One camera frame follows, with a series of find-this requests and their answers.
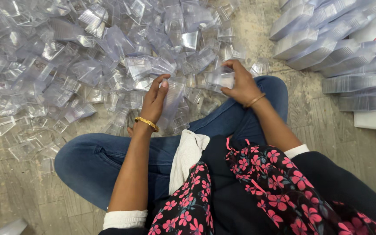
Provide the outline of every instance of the blue jeans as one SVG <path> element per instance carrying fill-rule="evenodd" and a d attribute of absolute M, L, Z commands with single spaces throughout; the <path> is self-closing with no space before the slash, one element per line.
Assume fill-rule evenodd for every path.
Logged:
<path fill-rule="evenodd" d="M 285 83 L 273 76 L 255 78 L 256 84 L 286 122 L 288 91 Z M 266 144 L 264 133 L 252 109 L 230 98 L 210 115 L 190 123 L 190 131 L 207 136 L 229 136 Z M 149 202 L 169 190 L 172 160 L 181 136 L 151 138 L 149 150 Z M 66 143 L 55 160 L 60 179 L 77 194 L 107 210 L 110 197 L 130 143 L 129 137 L 91 133 Z"/>

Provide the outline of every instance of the concrete floor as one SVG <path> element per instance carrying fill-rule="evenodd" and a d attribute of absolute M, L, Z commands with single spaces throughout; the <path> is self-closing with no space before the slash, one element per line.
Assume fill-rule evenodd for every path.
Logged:
<path fill-rule="evenodd" d="M 238 40 L 248 49 L 245 67 L 258 56 L 271 57 L 274 44 L 268 32 L 279 15 L 278 0 L 241 0 L 232 21 Z M 310 150 L 325 154 L 376 191 L 376 131 L 355 128 L 353 114 L 338 111 L 337 98 L 321 92 L 320 74 L 295 71 L 284 61 L 270 59 L 270 64 L 269 75 L 280 77 L 288 87 L 288 125 L 293 132 Z M 102 105 L 97 109 L 98 113 L 74 123 L 63 136 L 69 140 L 99 132 L 107 123 L 107 112 Z M 193 113 L 191 121 L 198 118 Z M 91 235 L 102 229 L 104 214 L 55 173 L 37 176 L 35 164 L 19 163 L 2 148 L 0 139 L 0 227 L 23 217 L 29 223 L 24 235 Z"/>

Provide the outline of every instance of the white cloth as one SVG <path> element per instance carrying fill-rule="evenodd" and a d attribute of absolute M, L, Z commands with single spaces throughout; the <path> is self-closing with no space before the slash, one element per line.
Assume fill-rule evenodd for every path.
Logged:
<path fill-rule="evenodd" d="M 173 194 L 188 178 L 189 169 L 196 164 L 206 149 L 210 137 L 183 130 L 170 170 L 169 195 Z"/>
<path fill-rule="evenodd" d="M 179 189 L 189 176 L 192 165 L 201 158 L 201 152 L 206 149 L 210 137 L 197 135 L 192 131 L 183 130 L 179 146 L 176 150 L 170 170 L 169 194 Z M 309 152 L 306 144 L 285 151 L 285 155 L 293 157 Z M 105 214 L 103 229 L 144 227 L 148 211 L 114 211 Z"/>
<path fill-rule="evenodd" d="M 102 229 L 144 227 L 147 216 L 148 210 L 111 211 L 105 214 Z"/>

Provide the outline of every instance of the gold bangle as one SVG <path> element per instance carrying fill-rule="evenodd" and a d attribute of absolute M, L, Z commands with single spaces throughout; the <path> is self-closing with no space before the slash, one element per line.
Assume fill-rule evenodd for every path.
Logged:
<path fill-rule="evenodd" d="M 258 100 L 260 100 L 262 97 L 264 97 L 266 93 L 263 93 L 262 95 L 254 98 L 248 105 L 243 105 L 243 108 L 250 108 L 254 103 L 256 103 Z"/>
<path fill-rule="evenodd" d="M 144 123 L 146 123 L 146 124 L 148 124 L 149 126 L 153 127 L 154 128 L 153 132 L 159 132 L 159 127 L 156 124 L 154 124 L 153 122 L 151 122 L 149 120 L 146 120 L 143 117 L 136 117 L 135 118 L 135 122 L 137 122 L 139 120 L 142 121 L 142 122 L 144 122 Z"/>

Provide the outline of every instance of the hand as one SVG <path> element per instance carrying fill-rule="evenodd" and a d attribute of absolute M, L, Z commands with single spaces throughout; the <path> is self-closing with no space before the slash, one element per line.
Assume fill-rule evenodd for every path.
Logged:
<path fill-rule="evenodd" d="M 230 59 L 221 66 L 227 66 L 234 70 L 233 89 L 223 87 L 221 91 L 243 105 L 249 104 L 254 98 L 262 94 L 252 74 L 250 74 L 243 65 L 236 59 Z"/>
<path fill-rule="evenodd" d="M 152 82 L 152 86 L 143 100 L 142 112 L 140 112 L 140 117 L 154 124 L 158 122 L 162 115 L 163 100 L 168 93 L 168 83 L 162 82 L 164 78 L 170 78 L 170 74 L 162 74 Z M 130 137 L 133 135 L 133 129 L 135 129 L 135 127 L 136 123 L 133 125 L 133 128 L 127 128 Z"/>

